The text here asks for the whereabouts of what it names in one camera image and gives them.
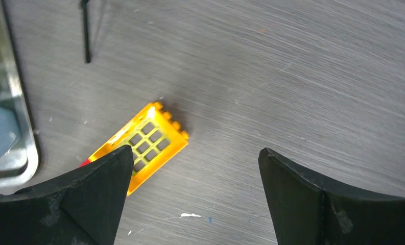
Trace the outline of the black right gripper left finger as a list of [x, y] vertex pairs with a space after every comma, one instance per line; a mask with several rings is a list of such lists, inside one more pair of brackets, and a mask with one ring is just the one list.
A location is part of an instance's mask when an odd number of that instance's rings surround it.
[[0, 194], [0, 244], [113, 244], [133, 171], [122, 146], [42, 183]]

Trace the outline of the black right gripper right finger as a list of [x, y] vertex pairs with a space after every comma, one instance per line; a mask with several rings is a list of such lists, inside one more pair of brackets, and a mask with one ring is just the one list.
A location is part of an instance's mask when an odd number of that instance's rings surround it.
[[269, 148], [258, 165], [279, 244], [405, 244], [405, 198], [348, 185]]

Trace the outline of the silver metal tray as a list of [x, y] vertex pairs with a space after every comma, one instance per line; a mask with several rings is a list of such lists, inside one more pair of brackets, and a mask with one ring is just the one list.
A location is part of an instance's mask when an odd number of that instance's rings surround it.
[[14, 113], [21, 133], [20, 140], [0, 158], [1, 189], [27, 183], [41, 166], [40, 148], [4, 1], [0, 1], [0, 107]]

